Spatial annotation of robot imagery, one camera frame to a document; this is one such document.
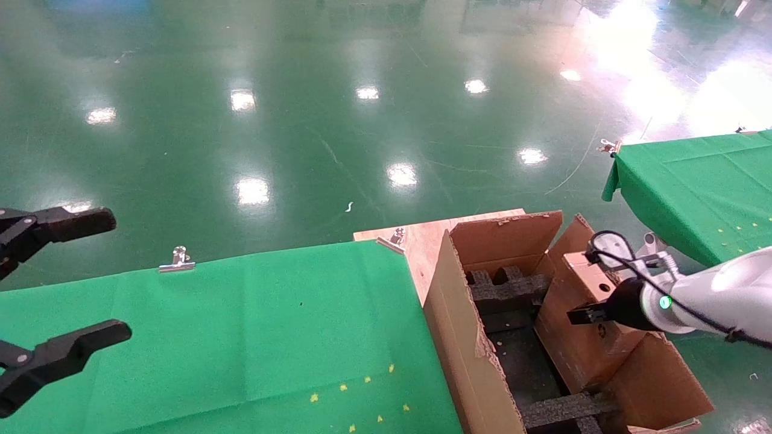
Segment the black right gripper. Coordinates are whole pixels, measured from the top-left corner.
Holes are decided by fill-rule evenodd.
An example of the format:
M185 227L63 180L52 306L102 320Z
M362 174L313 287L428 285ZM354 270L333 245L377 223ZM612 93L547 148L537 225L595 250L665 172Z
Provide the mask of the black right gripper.
M604 304L587 304L567 312L572 325L598 324L614 321L636 330L649 330L649 320L644 314L641 294L645 281L626 278L621 281Z

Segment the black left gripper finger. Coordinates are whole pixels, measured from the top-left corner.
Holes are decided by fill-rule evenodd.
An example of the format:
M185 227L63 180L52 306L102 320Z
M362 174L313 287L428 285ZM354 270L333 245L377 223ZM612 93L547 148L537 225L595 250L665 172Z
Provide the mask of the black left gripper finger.
M108 208L69 212L63 207L28 212L1 209L1 280L49 244L63 244L115 230Z
M28 350L1 341L1 417L8 418L50 383L79 374L94 352L132 338L127 323L108 319Z

